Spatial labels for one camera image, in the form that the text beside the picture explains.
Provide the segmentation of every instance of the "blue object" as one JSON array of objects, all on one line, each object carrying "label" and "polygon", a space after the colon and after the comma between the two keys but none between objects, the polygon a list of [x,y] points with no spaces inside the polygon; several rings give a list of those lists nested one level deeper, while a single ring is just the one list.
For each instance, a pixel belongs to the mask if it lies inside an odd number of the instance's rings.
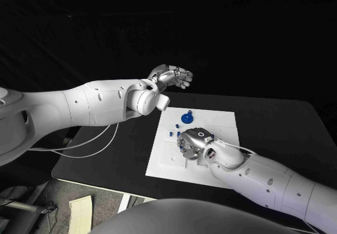
[{"label": "blue object", "polygon": [[183,123],[192,123],[193,122],[192,111],[189,111],[188,114],[183,114],[182,121],[183,121]]}]

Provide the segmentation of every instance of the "white board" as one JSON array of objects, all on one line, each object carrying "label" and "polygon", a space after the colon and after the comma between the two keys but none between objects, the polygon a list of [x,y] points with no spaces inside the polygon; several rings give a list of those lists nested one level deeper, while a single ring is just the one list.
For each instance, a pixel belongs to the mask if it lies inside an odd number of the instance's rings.
[{"label": "white board", "polygon": [[[189,110],[192,110],[193,122],[185,124],[182,116]],[[178,132],[182,133],[190,128],[205,128],[215,134],[215,139],[221,138],[225,142],[239,146],[234,112],[169,107],[160,116],[146,175],[231,189],[212,176],[203,161],[190,161],[180,153]]]}]

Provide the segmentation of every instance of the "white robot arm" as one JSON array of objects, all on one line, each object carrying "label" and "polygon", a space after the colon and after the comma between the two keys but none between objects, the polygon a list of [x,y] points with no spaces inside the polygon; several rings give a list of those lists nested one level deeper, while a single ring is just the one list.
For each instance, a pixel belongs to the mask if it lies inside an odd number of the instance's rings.
[{"label": "white robot arm", "polygon": [[203,128],[185,131],[178,146],[186,159],[205,159],[215,178],[257,204],[299,217],[326,233],[336,233],[337,190],[254,151],[215,140]]},{"label": "white robot arm", "polygon": [[160,93],[169,85],[185,89],[192,76],[162,65],[147,79],[98,80],[65,91],[22,93],[0,88],[0,166],[59,129],[107,126],[149,115],[156,107],[165,111],[170,100]]}]

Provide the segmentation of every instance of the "black table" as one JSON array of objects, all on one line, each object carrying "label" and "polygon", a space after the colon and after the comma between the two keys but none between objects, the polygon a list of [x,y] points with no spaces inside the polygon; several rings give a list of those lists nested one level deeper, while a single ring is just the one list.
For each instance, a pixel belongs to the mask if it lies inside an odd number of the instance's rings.
[{"label": "black table", "polygon": [[[313,106],[303,101],[165,93],[170,107],[235,112],[241,146],[283,163],[309,179],[337,189],[337,147]],[[274,222],[311,231],[304,222],[251,202],[234,190],[146,176],[162,112],[120,123],[108,148],[88,158],[61,157],[54,177],[154,199],[190,198],[241,209]],[[72,145],[94,138],[104,127],[82,127]],[[97,152],[116,125],[88,145],[67,150],[72,156]]]}]

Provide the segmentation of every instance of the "floor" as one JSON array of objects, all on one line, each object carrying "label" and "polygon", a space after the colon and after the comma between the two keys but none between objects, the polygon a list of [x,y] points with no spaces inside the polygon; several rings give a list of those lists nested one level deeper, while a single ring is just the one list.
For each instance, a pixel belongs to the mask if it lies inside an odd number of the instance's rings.
[{"label": "floor", "polygon": [[[70,201],[77,200],[85,196],[93,197],[93,228],[95,228],[100,223],[103,223],[110,217],[117,214],[123,194],[97,189],[80,184],[59,181],[52,179],[48,183],[48,186],[39,196],[36,204],[44,205],[48,201],[54,201],[58,206],[57,212],[49,213],[51,227],[54,226],[55,214],[57,214],[57,225],[54,227],[52,234],[67,234],[70,230],[70,218],[71,218],[71,209]],[[144,198],[131,197],[129,207],[143,203]],[[35,227],[31,231],[31,234],[48,234],[49,233],[49,224],[48,216],[41,215],[41,218],[35,224]]]}]

